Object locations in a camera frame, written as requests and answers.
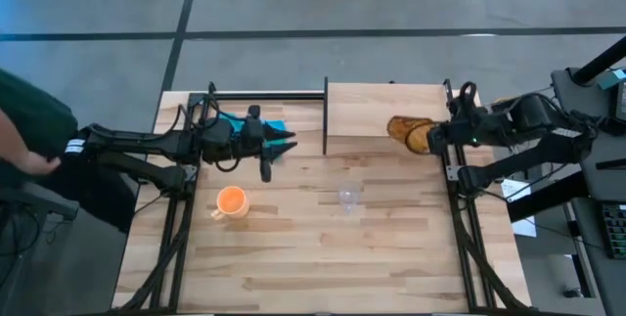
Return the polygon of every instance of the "wooden board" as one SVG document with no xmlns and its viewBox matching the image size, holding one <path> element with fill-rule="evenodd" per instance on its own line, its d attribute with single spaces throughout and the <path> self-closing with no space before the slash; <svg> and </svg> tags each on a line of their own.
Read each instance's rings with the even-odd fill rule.
<svg viewBox="0 0 626 316">
<path fill-rule="evenodd" d="M 169 126 L 187 95 L 163 95 L 156 132 Z M 266 119 L 284 120 L 299 145 L 273 166 L 267 184 L 254 159 L 243 160 L 232 173 L 202 167 L 179 312 L 467 311 L 437 157 L 408 154 L 385 138 L 342 137 L 330 139 L 335 152 L 323 157 L 321 102 L 258 104 Z M 244 114 L 247 105 L 222 102 L 221 108 Z M 490 149 L 468 149 L 471 163 L 491 160 Z M 364 186 L 350 215 L 337 202 L 337 186 L 346 180 Z M 213 222 L 217 192 L 227 185 L 246 190 L 250 213 L 239 221 Z M 138 205 L 156 195 L 143 189 Z M 154 267 L 166 206 L 162 200 L 135 217 L 113 306 L 127 301 Z M 528 304 L 506 206 L 481 198 L 477 208 L 490 262 Z M 475 267 L 472 274 L 477 282 Z"/>
<path fill-rule="evenodd" d="M 386 137 L 387 123 L 394 115 L 447 120 L 445 103 L 442 85 L 332 82 L 328 90 L 328 134 Z"/>
</svg>

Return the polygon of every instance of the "black floor stripe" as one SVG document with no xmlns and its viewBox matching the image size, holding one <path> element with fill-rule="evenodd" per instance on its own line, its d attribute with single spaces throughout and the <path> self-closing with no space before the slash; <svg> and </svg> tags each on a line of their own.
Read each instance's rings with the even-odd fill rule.
<svg viewBox="0 0 626 316">
<path fill-rule="evenodd" d="M 581 34 L 626 34 L 626 26 L 602 27 L 524 27 L 524 28 L 395 28 L 320 29 L 262 31 L 198 31 L 185 33 L 190 40 L 354 38 L 354 37 L 443 37 L 468 35 L 546 36 Z"/>
<path fill-rule="evenodd" d="M 191 2 L 185 5 L 179 28 L 186 28 Z M 469 35 L 550 36 L 585 34 L 626 34 L 626 26 L 596 27 L 511 27 L 511 28 L 394 28 L 394 29 L 306 29 L 250 31 L 185 32 L 121 32 L 121 33 L 42 33 L 0 34 L 0 41 L 114 41 L 174 39 L 173 52 L 180 50 L 184 40 L 239 40 L 289 38 L 367 38 L 367 37 L 445 37 Z"/>
<path fill-rule="evenodd" d="M 176 32 L 0 33 L 0 41 L 141 41 L 175 37 Z"/>
<path fill-rule="evenodd" d="M 172 44 L 172 50 L 169 53 L 169 59 L 167 60 L 167 67 L 165 68 L 165 76 L 160 86 L 160 91 L 170 91 L 172 84 L 174 83 L 174 76 L 176 75 L 176 68 L 178 67 L 178 60 L 180 59 L 180 52 L 183 49 L 183 41 L 185 40 L 185 31 L 187 29 L 187 23 L 189 22 L 189 16 L 192 13 L 192 6 L 194 0 L 185 0 L 183 3 L 183 9 L 180 13 L 180 19 L 178 20 L 178 26 L 176 27 L 176 37 Z"/>
</svg>

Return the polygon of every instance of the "keyboard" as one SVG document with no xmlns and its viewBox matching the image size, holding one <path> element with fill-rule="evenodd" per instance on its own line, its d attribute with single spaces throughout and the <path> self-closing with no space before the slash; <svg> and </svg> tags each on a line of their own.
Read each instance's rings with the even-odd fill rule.
<svg viewBox="0 0 626 316">
<path fill-rule="evenodd" d="M 601 213 L 608 257 L 626 259 L 626 203 L 601 203 Z"/>
</svg>

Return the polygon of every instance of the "white paper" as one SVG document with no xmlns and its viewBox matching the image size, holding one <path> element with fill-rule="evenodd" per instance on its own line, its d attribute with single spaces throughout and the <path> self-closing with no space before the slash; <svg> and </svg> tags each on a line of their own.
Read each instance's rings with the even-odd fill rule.
<svg viewBox="0 0 626 316">
<path fill-rule="evenodd" d="M 524 182 L 520 182 L 520 181 L 516 181 L 516 180 L 511 180 L 511 179 L 505 179 L 502 182 L 502 194 L 504 194 L 505 198 L 508 198 L 509 202 L 512 203 L 515 200 L 518 200 L 518 199 L 521 199 L 521 198 L 525 197 L 526 195 L 530 195 L 530 187 L 528 187 L 528 188 L 522 190 L 521 192 L 519 192 L 518 194 L 516 194 L 515 196 L 509 198 L 509 196 L 511 194 L 515 193 L 517 190 L 521 190 L 521 188 L 523 188 L 523 187 L 525 187 L 527 185 L 528 185 L 528 183 L 524 183 Z M 526 237 L 536 238 L 537 237 L 537 227 L 535 227 L 535 224 L 534 224 L 535 223 L 535 217 L 531 216 L 531 217 L 528 217 L 526 219 L 522 219 L 522 220 L 517 221 L 516 223 L 513 224 L 513 231 L 514 231 L 514 233 L 516 233 L 518 235 L 526 236 Z"/>
</svg>

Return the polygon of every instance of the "clear glass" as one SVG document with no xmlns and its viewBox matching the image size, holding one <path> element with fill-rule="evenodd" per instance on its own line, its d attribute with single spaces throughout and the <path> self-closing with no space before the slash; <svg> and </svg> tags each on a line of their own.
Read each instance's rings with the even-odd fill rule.
<svg viewBox="0 0 626 316">
<path fill-rule="evenodd" d="M 349 214 L 352 208 L 359 203 L 363 186 L 361 183 L 347 181 L 339 184 L 339 202 L 343 206 L 345 213 Z"/>
</svg>

